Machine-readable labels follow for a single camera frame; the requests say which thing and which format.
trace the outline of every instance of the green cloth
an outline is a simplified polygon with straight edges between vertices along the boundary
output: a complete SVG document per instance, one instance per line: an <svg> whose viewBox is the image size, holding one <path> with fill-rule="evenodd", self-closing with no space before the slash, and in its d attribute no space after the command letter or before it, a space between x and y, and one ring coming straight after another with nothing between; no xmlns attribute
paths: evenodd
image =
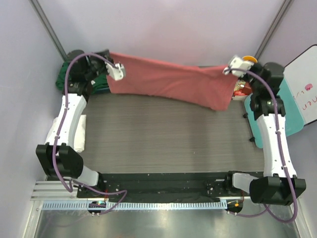
<svg viewBox="0 0 317 238"><path fill-rule="evenodd" d="M56 80L56 87L62 91L64 89L64 83L65 83L65 75L66 75L66 71L68 68L68 63L64 62L63 65L61 66L61 69L59 71L57 80ZM108 89L108 83L107 83L107 77L105 74L101 74L99 75L97 78L94 79L94 82L92 82L93 85L93 91L92 93L95 93L97 90L100 89Z"/></svg>

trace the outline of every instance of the white folded cloth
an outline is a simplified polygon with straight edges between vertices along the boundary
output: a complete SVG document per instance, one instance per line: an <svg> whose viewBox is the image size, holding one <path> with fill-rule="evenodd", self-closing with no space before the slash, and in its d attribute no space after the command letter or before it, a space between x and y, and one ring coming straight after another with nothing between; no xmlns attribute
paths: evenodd
<svg viewBox="0 0 317 238"><path fill-rule="evenodd" d="M86 135L86 115L81 115L79 118L79 122L77 125L77 129L75 132L75 139L74 139L74 150L77 153L83 152L85 149L85 135ZM53 125L51 126L49 133L46 137L46 141L48 140L48 138L51 136L55 124L56 124L57 118L55 118L53 120Z"/></svg>

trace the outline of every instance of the white wall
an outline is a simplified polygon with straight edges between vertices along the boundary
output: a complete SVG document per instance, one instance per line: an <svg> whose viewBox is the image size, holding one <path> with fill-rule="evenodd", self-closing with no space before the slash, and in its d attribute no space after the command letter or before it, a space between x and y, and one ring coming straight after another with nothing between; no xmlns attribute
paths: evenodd
<svg viewBox="0 0 317 238"><path fill-rule="evenodd" d="M317 44L316 11L316 0L295 0L260 60L286 65L309 46ZM298 177L306 179L303 210L313 237L317 237L317 207L313 205L317 196L316 135L317 122L314 122L287 138Z"/></svg>
<svg viewBox="0 0 317 238"><path fill-rule="evenodd" d="M256 53L283 0L39 0L66 52L76 48L190 65Z"/></svg>
<svg viewBox="0 0 317 238"><path fill-rule="evenodd" d="M60 106L62 59L27 0L0 1L0 237L19 238L44 172L35 155Z"/></svg>

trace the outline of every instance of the robotic arm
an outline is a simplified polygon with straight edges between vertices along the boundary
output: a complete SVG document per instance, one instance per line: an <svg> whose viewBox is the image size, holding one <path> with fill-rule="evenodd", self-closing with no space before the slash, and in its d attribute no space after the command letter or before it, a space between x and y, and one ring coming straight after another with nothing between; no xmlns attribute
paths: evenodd
<svg viewBox="0 0 317 238"><path fill-rule="evenodd" d="M80 50L70 52L67 55L68 63L83 53ZM97 57L83 57L71 68L69 74L71 80L69 80L67 88L68 105L66 105L66 96L63 92L62 105L53 133L45 145L37 146L36 154L46 175L56 177L52 163L53 145L58 127L63 121L56 147L56 162L60 174L64 179L73 179L99 191L105 191L102 174L84 166L82 157L73 150L79 118L92 92L91 81L101 73L110 75L114 80L121 80L125 76L124 66L120 63L114 64L109 56L109 50L97 53L97 55L107 59L108 62L105 63ZM64 116L65 108L68 110L66 116Z"/></svg>
<svg viewBox="0 0 317 238"><path fill-rule="evenodd" d="M276 135L275 114L271 95L262 83L245 72L230 69L249 70L264 79L272 89L277 101L278 122L280 126L281 147L286 165L283 166ZM229 66L224 70L225 74L232 73L250 83L253 94L250 107L254 112L254 119L261 132L264 151L264 177L256 178L246 173L229 172L225 179L227 189L241 189L250 194L254 203L291 205L293 198L290 184L284 168L287 167L296 198L306 189L304 179L297 178L296 171L291 162L285 134L285 108L283 101L277 95L279 86L284 79L284 67L269 62L262 66L259 63L244 61L235 56Z"/></svg>

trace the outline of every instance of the red cloth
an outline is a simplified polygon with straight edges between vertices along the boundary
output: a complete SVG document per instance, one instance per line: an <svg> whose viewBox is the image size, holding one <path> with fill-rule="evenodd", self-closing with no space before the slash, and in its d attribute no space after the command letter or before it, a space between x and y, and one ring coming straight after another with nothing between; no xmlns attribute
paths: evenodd
<svg viewBox="0 0 317 238"><path fill-rule="evenodd" d="M225 66L199 68L153 59L111 53L126 70L126 77L108 77L111 93L140 94L173 98L213 110L228 108L237 77L222 73Z"/></svg>

